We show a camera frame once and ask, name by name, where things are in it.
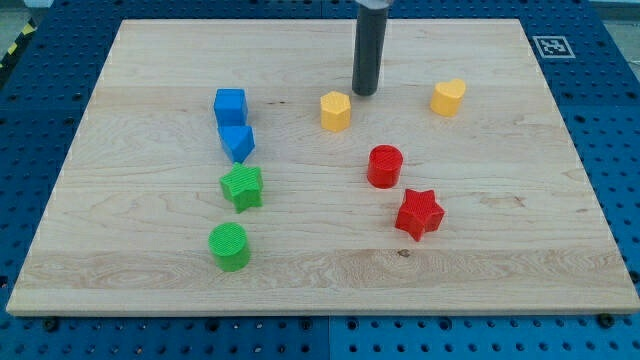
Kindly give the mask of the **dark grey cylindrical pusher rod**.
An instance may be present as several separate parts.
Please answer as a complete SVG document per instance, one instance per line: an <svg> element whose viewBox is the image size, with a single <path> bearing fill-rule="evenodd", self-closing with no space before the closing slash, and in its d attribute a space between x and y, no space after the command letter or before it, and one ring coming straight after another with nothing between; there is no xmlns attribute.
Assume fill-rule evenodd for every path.
<svg viewBox="0 0 640 360"><path fill-rule="evenodd" d="M360 4L356 19L352 90L371 96L378 89L388 7L372 8Z"/></svg>

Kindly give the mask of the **silver rod mount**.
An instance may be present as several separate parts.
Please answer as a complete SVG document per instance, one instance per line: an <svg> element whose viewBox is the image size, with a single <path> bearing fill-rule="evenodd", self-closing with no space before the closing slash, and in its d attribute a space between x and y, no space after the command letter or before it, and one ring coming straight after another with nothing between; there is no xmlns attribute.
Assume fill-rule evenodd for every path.
<svg viewBox="0 0 640 360"><path fill-rule="evenodd" d="M359 5L368 9L386 9L391 6L392 0L355 0Z"/></svg>

